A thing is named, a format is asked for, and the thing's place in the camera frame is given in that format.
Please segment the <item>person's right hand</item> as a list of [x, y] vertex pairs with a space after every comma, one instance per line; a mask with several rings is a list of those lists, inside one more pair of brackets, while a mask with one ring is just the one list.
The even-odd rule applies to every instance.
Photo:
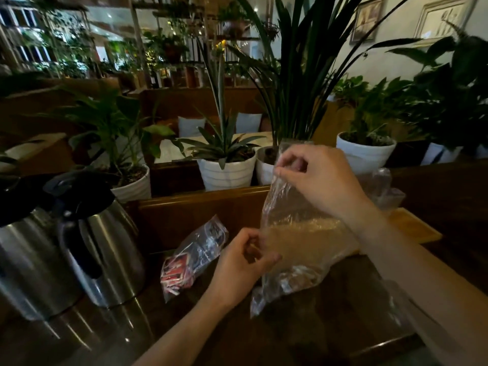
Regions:
[[362, 222], [376, 209], [340, 149], [294, 144], [279, 156], [276, 166], [304, 172], [304, 181], [290, 184], [313, 206], [345, 222], [348, 227]]

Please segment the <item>person's left hand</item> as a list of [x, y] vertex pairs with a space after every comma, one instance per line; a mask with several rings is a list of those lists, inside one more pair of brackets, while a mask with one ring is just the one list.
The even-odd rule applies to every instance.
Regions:
[[222, 251], [205, 293], [243, 299], [248, 295], [259, 278], [269, 272], [253, 271], [251, 264], [254, 260], [248, 254], [249, 248], [258, 248], [263, 252], [260, 248], [259, 230], [244, 227]]

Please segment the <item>clear bag of brown granules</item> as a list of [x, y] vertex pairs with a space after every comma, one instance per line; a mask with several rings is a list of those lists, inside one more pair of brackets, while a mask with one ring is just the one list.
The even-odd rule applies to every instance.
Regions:
[[343, 222], [314, 207], [276, 175], [262, 209], [261, 239], [263, 252], [277, 252], [282, 259], [253, 289], [251, 318], [280, 297], [318, 286], [334, 264], [360, 252]]

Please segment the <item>person's right forearm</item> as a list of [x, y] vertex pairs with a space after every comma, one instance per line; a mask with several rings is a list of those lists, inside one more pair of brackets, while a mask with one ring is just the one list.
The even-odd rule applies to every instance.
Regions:
[[372, 203], [344, 216], [388, 292], [436, 359], [488, 366], [488, 296], [393, 227]]

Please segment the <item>person's left forearm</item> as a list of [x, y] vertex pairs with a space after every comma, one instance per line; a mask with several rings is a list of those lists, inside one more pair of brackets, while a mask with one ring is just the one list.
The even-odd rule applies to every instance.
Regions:
[[132, 366], [192, 366], [217, 325], [243, 297], [205, 293], [198, 303]]

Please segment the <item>spiky plant in ribbed pot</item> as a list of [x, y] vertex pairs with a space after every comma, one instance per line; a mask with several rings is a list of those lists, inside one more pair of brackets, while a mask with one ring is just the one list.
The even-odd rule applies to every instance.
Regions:
[[203, 55], [210, 87], [216, 104], [219, 125], [215, 125], [204, 116], [205, 122], [213, 133], [198, 127], [204, 141], [189, 138], [177, 138], [172, 143], [184, 155], [184, 144], [189, 152], [187, 159], [196, 160], [206, 191], [217, 191], [248, 187], [251, 185], [259, 145], [254, 141], [264, 139], [263, 135], [246, 137], [235, 135], [237, 115], [225, 110], [224, 58], [220, 55], [218, 63], [209, 59], [202, 43], [197, 41], [198, 49]]

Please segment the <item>clear bag of red sachets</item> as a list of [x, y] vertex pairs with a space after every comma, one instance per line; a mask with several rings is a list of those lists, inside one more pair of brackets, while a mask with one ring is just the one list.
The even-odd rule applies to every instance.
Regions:
[[166, 303], [192, 287], [195, 280], [220, 256], [228, 238], [227, 228], [214, 215], [164, 259], [160, 283]]

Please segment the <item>small plant in white pot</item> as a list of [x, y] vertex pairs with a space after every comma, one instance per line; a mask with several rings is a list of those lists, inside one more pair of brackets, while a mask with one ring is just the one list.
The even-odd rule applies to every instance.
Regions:
[[347, 130], [336, 138], [357, 175], [371, 173], [384, 167], [397, 141], [391, 135], [389, 123], [397, 119], [399, 110], [407, 101], [410, 80], [397, 77], [382, 79], [370, 87], [361, 75], [341, 79], [334, 88], [340, 107], [353, 109]]

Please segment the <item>wooden bench backrest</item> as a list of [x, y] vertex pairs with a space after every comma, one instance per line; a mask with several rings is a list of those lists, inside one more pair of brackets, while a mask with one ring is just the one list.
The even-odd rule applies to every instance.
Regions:
[[217, 215], [233, 238], [242, 227], [258, 228], [270, 186], [195, 192], [130, 202], [126, 210], [139, 229], [145, 255], [177, 248], [190, 233]]

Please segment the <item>leafy plant in white pot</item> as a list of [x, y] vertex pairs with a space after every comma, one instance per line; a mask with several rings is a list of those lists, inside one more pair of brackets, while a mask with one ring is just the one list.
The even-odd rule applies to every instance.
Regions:
[[74, 104], [40, 116], [64, 119], [83, 128], [68, 143], [73, 150], [82, 145], [95, 148], [88, 168], [103, 177], [120, 203], [151, 199], [150, 167], [144, 157], [159, 158], [160, 145], [153, 137], [174, 139], [174, 130], [157, 124], [154, 116], [143, 116], [140, 101], [116, 89], [103, 85], [97, 98], [64, 85], [58, 89], [69, 93]]

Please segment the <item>wooden plant shelf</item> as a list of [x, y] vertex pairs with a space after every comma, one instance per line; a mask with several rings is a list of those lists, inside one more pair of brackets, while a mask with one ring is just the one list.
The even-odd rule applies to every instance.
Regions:
[[148, 88], [159, 88], [158, 69], [203, 64], [198, 50], [236, 57], [228, 44], [255, 41], [259, 25], [237, 0], [128, 0], [139, 59]]

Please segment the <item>small framed picture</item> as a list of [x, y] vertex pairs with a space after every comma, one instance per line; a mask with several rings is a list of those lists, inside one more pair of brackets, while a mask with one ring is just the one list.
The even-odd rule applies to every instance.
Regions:
[[358, 5], [354, 18], [354, 30], [350, 37], [350, 45], [357, 43], [380, 20], [383, 2], [384, 0], [366, 0]]

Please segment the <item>dark broadleaf plant in pot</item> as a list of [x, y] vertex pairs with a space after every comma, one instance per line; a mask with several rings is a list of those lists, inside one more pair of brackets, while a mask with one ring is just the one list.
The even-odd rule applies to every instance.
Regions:
[[447, 21], [446, 36], [426, 51], [394, 48], [422, 65], [410, 81], [399, 120], [429, 143], [420, 165], [454, 162], [462, 150], [488, 158], [488, 41]]

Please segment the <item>large framed picture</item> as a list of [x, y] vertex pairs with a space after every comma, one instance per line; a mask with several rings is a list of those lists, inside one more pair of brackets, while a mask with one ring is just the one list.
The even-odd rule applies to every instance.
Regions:
[[425, 4], [414, 33], [414, 47], [429, 47], [454, 32], [452, 25], [463, 29], [478, 0], [439, 0]]

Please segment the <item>large steel thermos jug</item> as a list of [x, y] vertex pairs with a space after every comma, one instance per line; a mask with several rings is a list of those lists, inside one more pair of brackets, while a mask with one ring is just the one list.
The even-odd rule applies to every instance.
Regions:
[[40, 203], [22, 178], [0, 174], [0, 293], [29, 321], [52, 318], [83, 296]]

